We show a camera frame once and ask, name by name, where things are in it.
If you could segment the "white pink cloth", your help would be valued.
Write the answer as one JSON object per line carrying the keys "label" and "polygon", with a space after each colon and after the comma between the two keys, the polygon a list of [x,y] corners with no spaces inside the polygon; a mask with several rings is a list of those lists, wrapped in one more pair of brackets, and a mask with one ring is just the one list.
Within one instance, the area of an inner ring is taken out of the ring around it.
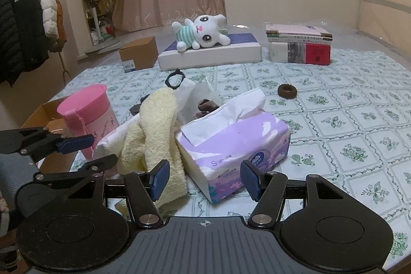
{"label": "white pink cloth", "polygon": [[103,158],[104,156],[109,156],[111,154],[115,154],[119,158],[125,144],[129,125],[138,121],[139,115],[135,115],[133,118],[127,120],[127,122],[107,134],[98,142],[96,148],[93,150],[93,159]]}

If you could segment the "open brown cardboard box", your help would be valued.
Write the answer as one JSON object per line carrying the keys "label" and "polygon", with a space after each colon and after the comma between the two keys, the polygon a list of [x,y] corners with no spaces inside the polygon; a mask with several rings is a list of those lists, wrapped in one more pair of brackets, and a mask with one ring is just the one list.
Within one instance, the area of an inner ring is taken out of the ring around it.
{"label": "open brown cardboard box", "polygon": [[[66,97],[55,99],[53,101],[40,105],[32,115],[23,123],[22,128],[30,127],[47,127],[50,132],[61,134],[66,137],[71,136],[64,119],[57,112],[59,104]],[[53,153],[50,156],[36,163],[41,173],[65,173],[69,172],[77,153],[68,154]]]}

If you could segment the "yellow fluffy towel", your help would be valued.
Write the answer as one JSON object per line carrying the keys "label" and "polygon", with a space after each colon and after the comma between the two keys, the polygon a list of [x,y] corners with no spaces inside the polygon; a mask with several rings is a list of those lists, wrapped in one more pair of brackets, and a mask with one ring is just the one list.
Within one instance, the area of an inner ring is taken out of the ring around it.
{"label": "yellow fluffy towel", "polygon": [[127,126],[124,146],[117,163],[120,174],[152,170],[161,160],[170,163],[170,177],[156,202],[160,207],[188,193],[178,146],[175,141],[178,104],[170,88],[158,89],[144,100],[136,120]]}

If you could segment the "pink lidded cup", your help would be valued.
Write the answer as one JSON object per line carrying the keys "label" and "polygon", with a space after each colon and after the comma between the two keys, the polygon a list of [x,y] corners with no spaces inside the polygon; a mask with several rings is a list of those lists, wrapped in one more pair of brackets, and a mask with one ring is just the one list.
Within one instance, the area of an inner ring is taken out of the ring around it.
{"label": "pink lidded cup", "polygon": [[57,112],[72,135],[94,137],[93,144],[81,150],[87,160],[92,159],[97,144],[119,126],[104,84],[91,85],[72,94],[59,104]]}

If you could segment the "purple tissue pack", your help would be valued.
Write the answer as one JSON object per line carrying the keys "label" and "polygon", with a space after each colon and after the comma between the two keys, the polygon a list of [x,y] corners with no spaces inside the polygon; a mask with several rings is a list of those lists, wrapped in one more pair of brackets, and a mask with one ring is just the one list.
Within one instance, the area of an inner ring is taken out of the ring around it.
{"label": "purple tissue pack", "polygon": [[291,130],[264,110],[265,101],[261,89],[249,90],[175,135],[186,172],[211,203],[242,188],[244,160],[265,173],[286,157]]}

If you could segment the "brown hair scrunchie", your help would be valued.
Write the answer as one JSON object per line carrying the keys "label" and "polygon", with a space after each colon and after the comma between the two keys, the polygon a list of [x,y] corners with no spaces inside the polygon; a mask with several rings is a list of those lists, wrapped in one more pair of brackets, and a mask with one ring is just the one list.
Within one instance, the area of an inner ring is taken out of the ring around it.
{"label": "brown hair scrunchie", "polygon": [[277,88],[277,93],[284,99],[294,99],[297,96],[297,88],[291,84],[283,83]]}

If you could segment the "black jacket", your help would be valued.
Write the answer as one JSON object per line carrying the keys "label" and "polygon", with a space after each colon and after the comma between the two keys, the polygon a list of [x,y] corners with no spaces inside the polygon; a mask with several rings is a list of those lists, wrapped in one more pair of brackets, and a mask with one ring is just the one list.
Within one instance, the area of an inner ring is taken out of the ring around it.
{"label": "black jacket", "polygon": [[39,0],[1,0],[1,82],[13,86],[23,72],[48,58],[49,41]]}

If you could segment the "floral patterned tablecloth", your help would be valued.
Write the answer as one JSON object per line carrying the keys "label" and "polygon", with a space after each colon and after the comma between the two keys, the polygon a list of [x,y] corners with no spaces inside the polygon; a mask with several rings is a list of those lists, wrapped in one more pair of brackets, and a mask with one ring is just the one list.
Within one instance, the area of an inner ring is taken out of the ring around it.
{"label": "floral patterned tablecloth", "polygon": [[[249,63],[185,71],[223,100],[254,88],[265,110],[291,129],[277,170],[291,179],[326,177],[390,225],[394,242],[385,268],[410,261],[410,72],[381,51],[333,49],[328,66]],[[294,99],[277,93],[297,88]]]}

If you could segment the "small closed cardboard box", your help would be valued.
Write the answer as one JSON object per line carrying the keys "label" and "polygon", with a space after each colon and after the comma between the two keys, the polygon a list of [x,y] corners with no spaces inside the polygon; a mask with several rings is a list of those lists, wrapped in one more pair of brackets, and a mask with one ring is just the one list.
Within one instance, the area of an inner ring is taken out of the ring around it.
{"label": "small closed cardboard box", "polygon": [[119,51],[125,73],[152,68],[158,57],[154,37],[144,37],[131,41]]}

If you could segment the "white and blue flat box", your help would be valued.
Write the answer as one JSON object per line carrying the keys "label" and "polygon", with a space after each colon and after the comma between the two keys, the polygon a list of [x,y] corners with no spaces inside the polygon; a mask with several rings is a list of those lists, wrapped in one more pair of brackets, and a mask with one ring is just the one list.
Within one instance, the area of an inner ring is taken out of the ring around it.
{"label": "white and blue flat box", "polygon": [[173,42],[158,56],[160,70],[176,70],[189,68],[205,68],[218,65],[233,65],[240,63],[260,63],[262,48],[252,33],[229,34],[231,44],[212,48],[188,49],[178,52],[176,42]]}

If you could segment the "stack of books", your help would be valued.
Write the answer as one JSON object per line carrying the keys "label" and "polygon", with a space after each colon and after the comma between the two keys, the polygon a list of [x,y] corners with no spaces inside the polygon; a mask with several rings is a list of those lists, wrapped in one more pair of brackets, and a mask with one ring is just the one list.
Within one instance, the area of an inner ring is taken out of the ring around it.
{"label": "stack of books", "polygon": [[268,58],[274,63],[329,65],[333,35],[319,26],[266,24]]}

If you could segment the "white puffer jacket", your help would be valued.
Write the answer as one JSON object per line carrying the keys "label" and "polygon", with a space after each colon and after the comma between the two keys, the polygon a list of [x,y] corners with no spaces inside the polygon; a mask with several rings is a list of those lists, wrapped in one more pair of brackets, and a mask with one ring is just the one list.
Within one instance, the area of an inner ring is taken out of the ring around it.
{"label": "white puffer jacket", "polygon": [[57,0],[38,0],[42,9],[42,23],[45,35],[50,38],[59,39],[57,25]]}

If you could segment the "white bunny plush toy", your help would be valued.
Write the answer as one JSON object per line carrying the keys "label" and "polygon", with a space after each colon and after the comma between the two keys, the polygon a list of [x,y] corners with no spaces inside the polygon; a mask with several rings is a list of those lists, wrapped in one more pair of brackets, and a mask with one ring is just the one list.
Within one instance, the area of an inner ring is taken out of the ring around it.
{"label": "white bunny plush toy", "polygon": [[176,35],[176,49],[182,53],[188,49],[211,48],[216,44],[227,46],[231,39],[220,32],[219,25],[224,24],[224,15],[200,15],[194,21],[185,19],[185,24],[173,22],[171,27]]}

